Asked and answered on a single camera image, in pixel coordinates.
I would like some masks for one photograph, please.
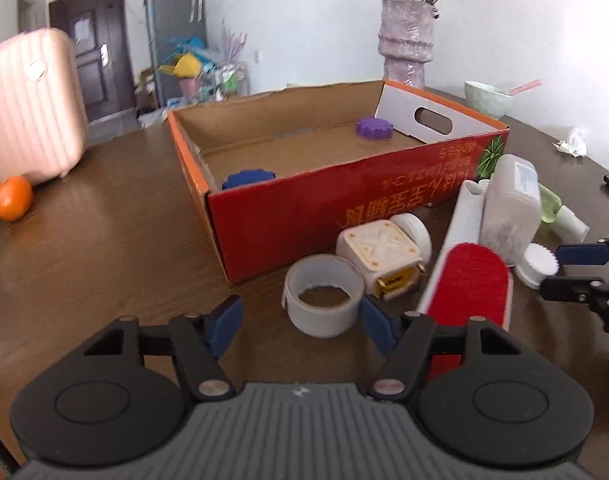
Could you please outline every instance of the wooden table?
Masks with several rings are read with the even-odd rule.
[[[591,226],[589,240],[608,235],[604,169],[559,154],[549,137],[508,122],[508,152],[536,165],[542,183]],[[453,207],[421,210],[436,254]],[[547,232],[538,237],[558,244]],[[143,324],[162,324],[182,312],[209,312],[231,293],[244,298],[246,318],[221,363],[237,385],[364,384],[382,363],[374,346],[359,327],[332,340],[299,333],[280,307],[285,272],[227,284],[165,126],[91,148],[69,177],[37,190],[27,218],[0,229],[0,436],[21,458],[8,423],[14,395],[114,318],[134,314]],[[609,279],[609,266],[599,272]],[[609,480],[609,335],[600,320],[584,306],[544,304],[516,280],[511,331],[593,397],[596,421],[581,463]],[[148,364],[171,370],[165,358]]]

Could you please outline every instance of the door handle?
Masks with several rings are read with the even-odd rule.
[[[106,43],[104,45],[102,45],[100,48],[100,56],[102,57],[103,68],[107,67],[108,64],[110,63],[110,59],[108,56],[108,46]]]

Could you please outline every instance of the white bowl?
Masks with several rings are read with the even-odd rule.
[[[509,113],[513,106],[512,95],[477,81],[465,81],[465,97],[470,108],[494,119],[500,119]]]

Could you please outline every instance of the orange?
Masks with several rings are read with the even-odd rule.
[[[22,218],[33,202],[31,184],[23,176],[12,176],[0,184],[0,219],[14,222]]]

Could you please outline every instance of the brown door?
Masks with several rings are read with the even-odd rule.
[[[124,0],[57,0],[49,13],[51,26],[73,40],[89,121],[133,108]]]

